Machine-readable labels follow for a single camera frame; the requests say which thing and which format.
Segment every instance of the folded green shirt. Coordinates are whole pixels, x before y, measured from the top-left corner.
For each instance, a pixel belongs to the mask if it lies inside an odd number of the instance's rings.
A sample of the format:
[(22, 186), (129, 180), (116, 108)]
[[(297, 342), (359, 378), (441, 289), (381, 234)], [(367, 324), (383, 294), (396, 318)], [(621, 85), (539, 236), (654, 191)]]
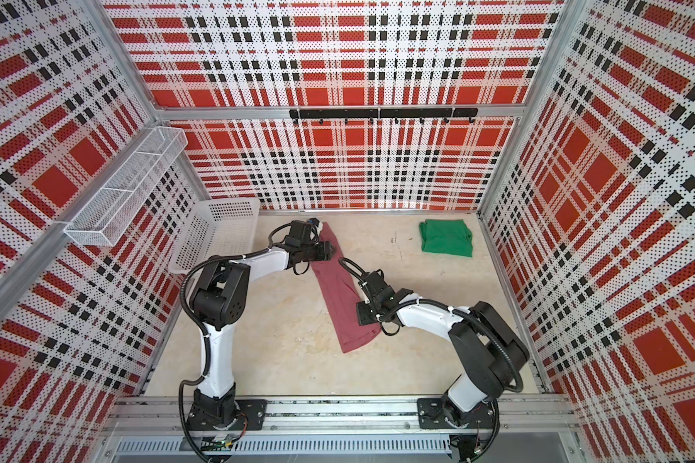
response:
[(422, 250), (426, 253), (472, 257), (471, 230), (463, 220), (427, 219), (419, 224)]

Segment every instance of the plaid wall panel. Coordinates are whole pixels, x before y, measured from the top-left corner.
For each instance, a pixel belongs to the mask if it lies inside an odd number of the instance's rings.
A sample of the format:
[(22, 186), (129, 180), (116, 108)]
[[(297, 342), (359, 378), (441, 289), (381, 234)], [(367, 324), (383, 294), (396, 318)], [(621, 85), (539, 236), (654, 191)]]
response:
[(0, 325), (0, 461), (83, 461), (141, 389), (178, 295), (167, 273), (195, 203), (175, 166), (113, 248), (69, 245)]
[(476, 209), (513, 118), (179, 121), (213, 198), (263, 208)]
[(524, 101), (563, 0), (103, 3), (160, 106), (360, 106)]
[(601, 461), (695, 460), (695, 2), (590, 2), (489, 217)]
[(0, 277), (146, 122), (82, 2), (0, 2)]

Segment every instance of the black cable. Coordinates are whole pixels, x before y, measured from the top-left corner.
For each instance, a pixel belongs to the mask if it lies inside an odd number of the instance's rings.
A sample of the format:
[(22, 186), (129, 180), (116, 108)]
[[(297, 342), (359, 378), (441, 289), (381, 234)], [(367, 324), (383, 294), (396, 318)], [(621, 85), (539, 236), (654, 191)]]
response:
[(278, 233), (278, 231), (283, 230), (284, 228), (288, 227), (289, 225), (291, 225), (290, 222), (287, 223), (286, 225), (281, 225), (280, 227), (278, 227), (275, 230), (273, 230), (272, 232), (270, 232), (270, 235), (268, 235), (268, 249), (273, 247), (273, 244), (274, 244), (273, 243), (273, 235)]
[(395, 308), (391, 309), (379, 319), (379, 321), (388, 321), (394, 314), (396, 314), (400, 309), (403, 309), (405, 307), (409, 307), (411, 305), (415, 304), (429, 304), (429, 305), (434, 305), (435, 307), (441, 308), (443, 310), (447, 310), (448, 306), (445, 305), (442, 302), (434, 301), (432, 299), (412, 299), (411, 301), (406, 301), (402, 302), (401, 304), (397, 305)]
[(504, 360), (507, 366), (509, 367), (510, 372), (512, 373), (512, 379), (515, 381), (515, 385), (513, 387), (506, 386), (505, 390), (510, 390), (514, 393), (522, 392), (522, 377), (520, 376), (520, 372), (515, 367), (515, 364), (512, 362), (512, 358), (510, 358), (509, 354), (507, 354), (507, 350), (505, 350), (505, 347), (502, 346), (500, 340), (496, 336), (494, 336), (494, 333), (492, 333), (491, 330), (487, 328), (486, 325), (483, 324), (481, 321), (477, 320), (471, 314), (466, 313), (463, 310), (454, 309), (453, 314), (471, 323), (473, 328), (478, 333), (482, 333), (482, 335), (489, 338), (489, 341), (492, 343), (492, 345), (500, 351), (500, 354), (502, 355), (502, 360)]
[[(359, 282), (365, 283), (365, 279), (364, 279), (364, 278), (365, 278), (365, 276), (366, 276), (368, 273), (367, 273), (365, 270), (363, 270), (363, 269), (360, 267), (360, 265), (358, 265), (358, 264), (356, 264), (355, 262), (351, 261), (351, 260), (348, 259), (347, 257), (341, 257), (341, 258), (339, 258), (339, 259), (337, 260), (337, 262), (339, 262), (340, 266), (341, 266), (342, 268), (344, 268), (345, 270), (347, 270), (348, 273), (350, 273), (352, 276), (356, 277), (356, 278), (358, 279)], [(347, 264), (350, 264), (350, 265), (352, 265), (353, 267), (355, 267), (356, 269), (358, 269), (358, 270), (360, 271), (360, 275), (358, 275), (357, 272), (355, 272), (353, 269), (351, 269), (350, 267), (348, 267)]]
[(198, 317), (195, 316), (193, 313), (193, 310), (190, 309), (190, 306), (188, 305), (187, 301), (187, 292), (188, 292), (188, 284), (190, 283), (190, 280), (193, 279), (193, 275), (201, 270), (203, 267), (217, 263), (217, 262), (225, 262), (225, 261), (231, 261), (231, 260), (239, 260), (239, 259), (249, 259), (250, 257), (255, 257), (256, 255), (261, 255), (265, 254), (269, 251), (270, 249), (266, 247), (265, 249), (255, 251), (254, 253), (249, 253), (249, 254), (244, 254), (244, 255), (225, 255), (225, 256), (219, 256), (219, 257), (214, 257), (211, 259), (208, 259), (204, 262), (201, 262), (200, 264), (196, 264), (192, 269), (190, 269), (190, 272), (187, 273), (185, 278), (183, 279), (183, 283), (180, 285), (180, 294), (179, 294), (179, 300), (180, 300), (180, 306), (183, 309), (183, 312), (185, 312), (188, 317), (193, 320), (193, 323), (195, 323), (195, 326), (198, 327), (199, 330), (201, 330), (201, 333), (204, 338), (204, 370), (201, 373), (201, 375), (194, 381), (191, 381), (189, 379), (184, 379), (183, 381), (180, 382), (180, 387), (178, 388), (178, 412), (180, 414), (180, 424), (183, 428), (183, 434), (185, 435), (185, 440), (188, 442), (188, 445), (193, 449), (195, 455), (198, 456), (198, 458), (208, 461), (208, 462), (222, 462), (226, 461), (229, 459), (228, 457), (226, 459), (221, 459), (220, 456), (207, 456), (205, 453), (201, 451), (200, 448), (198, 448), (197, 445), (195, 445), (195, 442), (193, 442), (193, 438), (190, 436), (190, 431), (188, 431), (188, 426), (185, 422), (185, 410), (183, 410), (183, 392), (186, 386), (198, 386), (201, 384), (206, 376), (209, 373), (209, 369), (211, 367), (211, 343), (209, 341), (209, 332), (208, 329), (206, 329), (206, 325), (203, 323), (203, 321), (199, 320)]
[[(490, 401), (493, 417), (494, 417), (494, 422), (491, 430), (491, 435), (489, 436), (489, 439), (487, 439), (486, 444), (484, 444), (484, 447), (482, 448), (482, 451), (479, 453), (474, 453), (473, 458), (469, 458), (468, 460), (464, 460), (461, 463), (472, 463), (473, 461), (478, 460), (479, 458), (482, 457), (486, 453), (486, 451), (491, 447), (492, 443), (494, 443), (494, 440), (497, 438), (497, 434), (500, 433), (500, 405), (497, 403), (496, 399), (492, 399)], [(454, 444), (455, 441), (459, 441), (461, 439), (467, 439), (468, 437), (466, 435), (458, 435), (455, 436), (450, 444), (451, 446), (458, 448), (458, 444)]]
[(310, 262), (307, 261), (307, 262), (306, 262), (306, 270), (304, 270), (304, 271), (301, 272), (301, 273), (297, 273), (297, 266), (296, 266), (296, 264), (294, 264), (294, 265), (293, 265), (293, 274), (296, 275), (296, 276), (299, 276), (299, 275), (303, 275), (304, 273), (308, 272), (308, 271), (309, 271), (309, 264), (310, 264)]
[[(429, 304), (429, 305), (434, 305), (435, 307), (441, 308), (443, 310), (447, 310), (448, 306), (445, 305), (442, 302), (434, 301), (432, 299), (415, 299), (413, 301), (406, 301), (402, 302), (401, 304), (397, 305), (394, 309), (390, 310), (386, 315), (383, 317), (379, 318), (379, 321), (388, 321), (389, 318), (397, 313), (400, 309), (403, 309), (405, 307), (409, 307), (410, 305), (415, 305), (415, 304)], [(510, 372), (512, 373), (512, 378), (515, 381), (514, 386), (507, 386), (505, 387), (505, 390), (509, 390), (515, 393), (522, 392), (522, 377), (520, 376), (520, 372), (517, 370), (515, 367), (515, 364), (512, 362), (512, 358), (507, 354), (507, 351), (505, 350), (505, 347), (502, 346), (502, 343), (500, 342), (500, 339), (494, 336), (494, 333), (491, 332), (489, 328), (486, 327), (481, 321), (476, 319), (475, 317), (471, 316), (470, 314), (454, 309), (453, 314), (461, 317), (462, 319), (468, 321), (473, 325), (473, 328), (478, 332), (482, 333), (482, 335), (486, 336), (489, 338), (489, 341), (492, 343), (492, 345), (497, 348), (497, 350), (500, 351), (502, 355), (502, 360), (505, 361), (505, 364), (507, 364), (508, 368), (510, 369)]]
[(379, 323), (381, 325), (381, 331), (383, 331), (386, 336), (396, 336), (398, 334), (398, 331), (402, 328), (400, 325), (397, 325), (397, 330), (394, 331), (393, 333), (390, 333), (389, 331), (387, 331), (384, 328), (384, 324), (382, 321), (379, 321)]

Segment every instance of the wire mesh basket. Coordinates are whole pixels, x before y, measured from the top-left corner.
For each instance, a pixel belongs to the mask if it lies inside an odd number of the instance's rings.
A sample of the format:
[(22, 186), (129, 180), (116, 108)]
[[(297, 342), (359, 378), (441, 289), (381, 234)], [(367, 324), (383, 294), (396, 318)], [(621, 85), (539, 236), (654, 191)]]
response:
[(183, 129), (151, 129), (64, 232), (79, 245), (115, 246), (186, 145)]
[(170, 273), (188, 273), (212, 255), (238, 255), (252, 250), (260, 201), (227, 198), (199, 201), (175, 244)]

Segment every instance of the red cloth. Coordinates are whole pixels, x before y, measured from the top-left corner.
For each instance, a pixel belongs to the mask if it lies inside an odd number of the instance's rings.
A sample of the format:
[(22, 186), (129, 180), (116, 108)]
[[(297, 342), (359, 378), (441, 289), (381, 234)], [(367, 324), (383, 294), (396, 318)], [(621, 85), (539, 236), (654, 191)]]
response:
[(342, 352), (348, 353), (368, 344), (378, 336), (381, 327), (378, 324), (368, 324), (363, 327), (358, 324), (355, 304), (363, 298), (358, 296), (350, 273), (337, 262), (337, 259), (343, 257), (337, 237), (332, 233), (330, 226), (324, 222), (319, 237), (323, 241), (330, 242), (335, 247), (335, 253), (331, 260), (312, 262), (311, 268), (322, 289), (322, 296), (327, 303), (327, 310), (330, 312)]

